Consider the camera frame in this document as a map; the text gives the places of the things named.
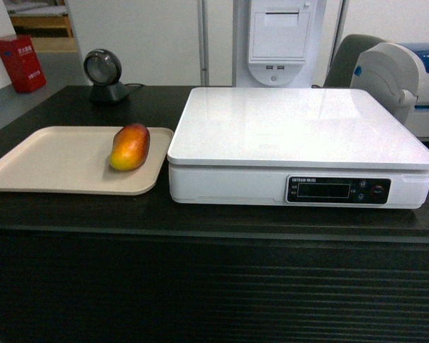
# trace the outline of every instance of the plastic tray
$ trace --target plastic tray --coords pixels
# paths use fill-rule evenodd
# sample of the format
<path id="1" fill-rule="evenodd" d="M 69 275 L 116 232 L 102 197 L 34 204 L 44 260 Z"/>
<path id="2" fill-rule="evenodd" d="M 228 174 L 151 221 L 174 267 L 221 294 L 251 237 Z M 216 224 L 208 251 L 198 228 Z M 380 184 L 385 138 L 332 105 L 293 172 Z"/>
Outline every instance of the plastic tray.
<path id="1" fill-rule="evenodd" d="M 121 127 L 51 126 L 34 132 L 0 159 L 0 192 L 138 195 L 155 184 L 173 131 L 150 127 L 147 160 L 138 169 L 109 165 Z"/>

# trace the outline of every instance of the dark countertop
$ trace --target dark countertop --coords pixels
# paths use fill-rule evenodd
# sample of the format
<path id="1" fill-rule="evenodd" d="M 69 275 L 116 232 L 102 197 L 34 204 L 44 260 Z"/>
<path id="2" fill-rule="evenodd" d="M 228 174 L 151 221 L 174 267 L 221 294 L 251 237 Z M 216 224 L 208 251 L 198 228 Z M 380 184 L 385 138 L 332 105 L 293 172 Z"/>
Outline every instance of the dark countertop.
<path id="1" fill-rule="evenodd" d="M 88 86 L 68 86 L 0 130 L 0 158 L 47 126 L 146 126 L 176 129 L 190 86 L 145 86 L 118 105 L 98 107 Z M 429 244 L 429 195 L 415 210 L 178 204 L 168 163 L 139 196 L 0 192 L 0 232 L 152 234 Z"/>

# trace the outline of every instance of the mango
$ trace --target mango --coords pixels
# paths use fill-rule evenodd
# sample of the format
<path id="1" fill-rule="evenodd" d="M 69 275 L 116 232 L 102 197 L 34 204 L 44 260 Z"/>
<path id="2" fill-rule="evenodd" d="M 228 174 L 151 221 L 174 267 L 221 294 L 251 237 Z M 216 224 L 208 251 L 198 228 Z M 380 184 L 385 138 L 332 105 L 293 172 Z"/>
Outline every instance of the mango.
<path id="1" fill-rule="evenodd" d="M 113 138 L 109 164 L 116 170 L 132 170 L 148 157 L 151 136 L 146 126 L 130 124 L 120 129 Z"/>

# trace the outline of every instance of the digital scale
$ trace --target digital scale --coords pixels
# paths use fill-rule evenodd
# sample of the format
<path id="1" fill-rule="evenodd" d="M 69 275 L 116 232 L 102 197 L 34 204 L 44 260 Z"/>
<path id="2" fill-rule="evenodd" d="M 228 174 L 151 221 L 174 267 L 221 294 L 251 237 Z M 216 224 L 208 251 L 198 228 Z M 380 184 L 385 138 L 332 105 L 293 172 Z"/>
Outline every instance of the digital scale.
<path id="1" fill-rule="evenodd" d="M 194 89 L 167 159 L 181 203 L 415 209 L 429 191 L 429 150 L 359 89 Z"/>

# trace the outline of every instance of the red fire extinguisher box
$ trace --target red fire extinguisher box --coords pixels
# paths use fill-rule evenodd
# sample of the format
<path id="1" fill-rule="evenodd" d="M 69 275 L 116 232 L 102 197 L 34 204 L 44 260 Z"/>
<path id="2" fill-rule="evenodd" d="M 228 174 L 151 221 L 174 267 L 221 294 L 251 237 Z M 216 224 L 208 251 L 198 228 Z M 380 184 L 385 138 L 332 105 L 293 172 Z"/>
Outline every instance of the red fire extinguisher box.
<path id="1" fill-rule="evenodd" d="M 0 57 L 18 93 L 31 93 L 46 84 L 30 36 L 1 37 Z"/>

